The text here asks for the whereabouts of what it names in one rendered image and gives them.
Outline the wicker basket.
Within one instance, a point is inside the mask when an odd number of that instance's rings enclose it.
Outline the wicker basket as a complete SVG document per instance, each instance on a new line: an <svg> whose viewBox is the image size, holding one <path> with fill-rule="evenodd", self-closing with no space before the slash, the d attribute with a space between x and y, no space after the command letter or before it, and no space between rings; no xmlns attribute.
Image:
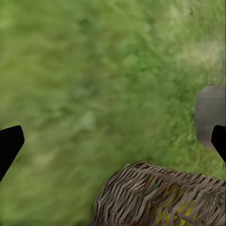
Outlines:
<svg viewBox="0 0 226 226"><path fill-rule="evenodd" d="M166 226L226 226L226 180L136 161L103 183L88 226L164 226L168 213Z"/></svg>

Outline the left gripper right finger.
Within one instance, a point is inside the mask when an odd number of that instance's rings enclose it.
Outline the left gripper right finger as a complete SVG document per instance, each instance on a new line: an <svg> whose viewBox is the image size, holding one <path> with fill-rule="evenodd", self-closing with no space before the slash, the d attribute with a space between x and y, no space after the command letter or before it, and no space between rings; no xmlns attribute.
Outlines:
<svg viewBox="0 0 226 226"><path fill-rule="evenodd" d="M215 125L211 142L226 163L226 127Z"/></svg>

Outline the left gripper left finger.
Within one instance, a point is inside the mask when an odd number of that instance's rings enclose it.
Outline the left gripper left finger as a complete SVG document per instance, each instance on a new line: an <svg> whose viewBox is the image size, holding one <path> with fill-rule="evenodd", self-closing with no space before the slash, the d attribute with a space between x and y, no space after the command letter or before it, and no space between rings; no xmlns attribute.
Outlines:
<svg viewBox="0 0 226 226"><path fill-rule="evenodd" d="M0 130L0 181L24 144L20 125Z"/></svg>

